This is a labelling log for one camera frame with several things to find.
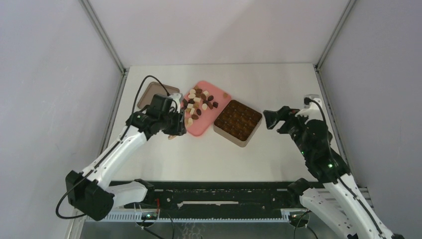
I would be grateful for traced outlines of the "gold chocolate box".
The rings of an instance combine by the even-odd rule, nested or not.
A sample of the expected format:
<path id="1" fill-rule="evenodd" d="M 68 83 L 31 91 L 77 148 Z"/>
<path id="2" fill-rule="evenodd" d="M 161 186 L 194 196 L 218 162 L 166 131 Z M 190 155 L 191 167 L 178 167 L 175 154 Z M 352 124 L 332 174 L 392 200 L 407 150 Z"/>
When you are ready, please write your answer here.
<path id="1" fill-rule="evenodd" d="M 231 100 L 213 122 L 214 131 L 239 147 L 246 147 L 263 116 L 260 112 Z"/>

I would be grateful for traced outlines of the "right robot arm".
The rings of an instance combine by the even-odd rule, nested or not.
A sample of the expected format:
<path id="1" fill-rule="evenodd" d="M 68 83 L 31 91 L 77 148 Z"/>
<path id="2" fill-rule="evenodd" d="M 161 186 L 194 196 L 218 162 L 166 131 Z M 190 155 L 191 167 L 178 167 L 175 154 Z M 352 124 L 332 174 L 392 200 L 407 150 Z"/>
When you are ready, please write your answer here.
<path id="1" fill-rule="evenodd" d="M 335 198 L 339 208 L 323 201 L 317 190 L 304 178 L 289 186 L 288 202 L 293 207 L 309 209 L 331 230 L 344 239 L 402 239 L 375 214 L 360 192 L 350 168 L 330 146 L 332 135 L 326 118 L 309 119 L 306 109 L 283 106 L 277 111 L 263 112 L 266 126 L 288 134 L 304 157 L 310 174 Z"/>

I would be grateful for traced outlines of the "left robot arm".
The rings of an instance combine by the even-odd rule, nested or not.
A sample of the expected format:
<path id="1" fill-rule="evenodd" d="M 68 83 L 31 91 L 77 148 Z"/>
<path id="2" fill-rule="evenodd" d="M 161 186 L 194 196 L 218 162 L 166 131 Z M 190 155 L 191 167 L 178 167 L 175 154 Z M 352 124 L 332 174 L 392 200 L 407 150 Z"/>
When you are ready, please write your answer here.
<path id="1" fill-rule="evenodd" d="M 156 200 L 153 185 L 142 179 L 112 186 L 118 170 L 141 146 L 159 132 L 166 135 L 186 134 L 183 96 L 155 94 L 151 103 L 134 111 L 122 132 L 106 150 L 81 172 L 66 176 L 66 194 L 70 205 L 95 221 L 103 220 L 114 208 L 131 203 L 151 207 Z"/>

